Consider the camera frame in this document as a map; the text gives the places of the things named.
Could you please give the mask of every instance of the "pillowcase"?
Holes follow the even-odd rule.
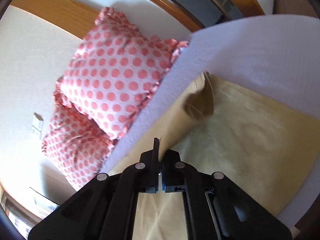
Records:
[[[186,43],[146,39],[123,13],[106,7],[75,52],[61,91],[111,140],[120,139],[157,90],[179,46]]]
[[[55,110],[42,151],[75,190],[94,178],[113,148],[112,142],[94,120],[66,104],[59,82],[53,93]]]

